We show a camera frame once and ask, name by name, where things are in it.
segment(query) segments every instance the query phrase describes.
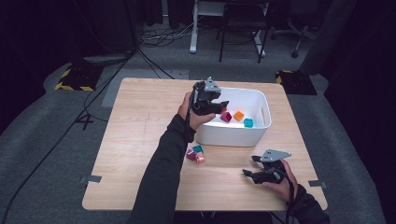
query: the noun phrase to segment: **table leg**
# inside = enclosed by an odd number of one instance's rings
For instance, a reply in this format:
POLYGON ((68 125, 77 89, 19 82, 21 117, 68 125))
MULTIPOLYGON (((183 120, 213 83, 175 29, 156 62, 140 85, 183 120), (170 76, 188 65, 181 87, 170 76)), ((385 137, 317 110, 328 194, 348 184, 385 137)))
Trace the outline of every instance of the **table leg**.
MULTIPOLYGON (((256 44, 257 53, 260 54, 260 50, 262 50, 262 41, 260 40, 260 33, 259 31, 256 36, 254 36, 254 43, 256 44)), ((265 56, 265 49, 262 50, 262 57, 265 56)))
POLYGON ((190 44, 190 53, 196 53, 197 51, 197 39, 198 39, 198 1, 195 0, 194 4, 194 15, 193 26, 192 26, 192 34, 191 34, 191 44, 190 44))

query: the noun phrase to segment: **white container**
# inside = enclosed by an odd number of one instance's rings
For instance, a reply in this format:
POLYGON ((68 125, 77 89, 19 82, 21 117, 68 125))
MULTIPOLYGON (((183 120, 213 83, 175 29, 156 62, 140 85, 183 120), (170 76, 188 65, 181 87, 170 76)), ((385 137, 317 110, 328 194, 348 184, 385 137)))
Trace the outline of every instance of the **white container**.
POLYGON ((271 125, 271 115, 265 95, 261 91, 237 88, 221 88, 219 99, 212 103, 230 101, 227 111, 233 116, 238 110, 245 114, 240 121, 232 118, 225 122, 216 115, 201 125, 195 139, 202 145, 255 147, 271 125), (253 119, 253 127, 245 127, 244 119, 253 119))

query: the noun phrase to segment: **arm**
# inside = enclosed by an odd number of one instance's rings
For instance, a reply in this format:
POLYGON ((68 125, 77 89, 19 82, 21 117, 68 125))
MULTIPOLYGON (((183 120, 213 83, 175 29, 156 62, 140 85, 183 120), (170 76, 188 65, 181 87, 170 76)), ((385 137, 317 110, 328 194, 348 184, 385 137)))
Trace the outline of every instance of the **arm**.
MULTIPOLYGON (((292 182, 294 188, 294 202, 290 208, 290 215, 296 217, 301 224, 305 223, 330 223, 329 216, 323 212, 319 203, 314 196, 306 193, 303 186, 297 183, 297 179, 291 172, 289 164, 282 160, 285 166, 286 173, 292 182)), ((289 182, 285 179, 279 184, 263 182, 262 185, 279 194, 279 196, 286 202, 290 199, 289 182)))
MULTIPOLYGON (((185 118, 190 93, 187 93, 177 114, 161 136, 146 172, 143 175, 128 223, 163 224, 173 222, 180 170, 187 149, 185 118)), ((214 118, 214 114, 196 116, 191 111, 188 137, 192 142, 195 130, 214 118)))
POLYGON ((290 215, 296 217, 299 223, 330 223, 329 216, 323 212, 314 196, 308 194, 305 188, 298 185, 297 195, 290 209, 290 215))

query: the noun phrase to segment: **chair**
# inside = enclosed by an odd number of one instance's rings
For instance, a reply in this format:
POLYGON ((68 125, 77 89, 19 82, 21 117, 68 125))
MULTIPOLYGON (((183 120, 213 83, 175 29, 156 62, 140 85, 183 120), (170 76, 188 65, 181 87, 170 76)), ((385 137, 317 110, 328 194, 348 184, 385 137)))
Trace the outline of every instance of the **chair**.
POLYGON ((254 43, 254 38, 262 30, 265 30, 264 37, 261 42, 261 50, 259 53, 258 63, 262 60, 262 53, 265 45, 265 40, 268 35, 268 30, 271 28, 264 14, 263 4, 267 3, 265 0, 228 0, 224 6, 222 25, 219 28, 216 39, 219 39, 219 33, 222 33, 221 37, 221 49, 219 62, 221 63, 223 48, 225 44, 232 45, 246 45, 246 43, 235 43, 235 42, 224 42, 227 31, 241 31, 250 32, 251 40, 254 43))
POLYGON ((297 58, 298 49, 304 39, 308 37, 315 39, 311 31, 318 30, 330 4, 329 0, 284 0, 281 1, 287 8, 287 23, 289 29, 275 30, 271 39, 275 40, 277 35, 295 34, 299 36, 297 45, 291 54, 291 57, 297 58))

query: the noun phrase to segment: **wooden table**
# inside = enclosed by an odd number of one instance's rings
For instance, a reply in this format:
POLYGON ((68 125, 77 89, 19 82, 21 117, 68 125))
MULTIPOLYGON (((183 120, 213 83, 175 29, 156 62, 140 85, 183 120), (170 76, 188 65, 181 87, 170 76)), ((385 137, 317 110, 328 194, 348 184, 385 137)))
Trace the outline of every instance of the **wooden table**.
MULTIPOLYGON (((83 199, 89 210, 132 210, 140 180, 166 126, 176 114, 195 80, 125 78, 120 85, 92 175, 83 199)), ((206 162, 184 160, 177 196, 177 210, 276 211, 286 209, 272 191, 255 185, 242 169, 259 171, 252 155, 267 148, 288 151, 287 158, 297 180, 315 196, 323 209, 322 188, 309 187, 317 180, 312 161, 290 108, 278 84, 223 82, 220 87, 262 91, 268 101, 272 124, 255 147, 203 146, 206 162)))

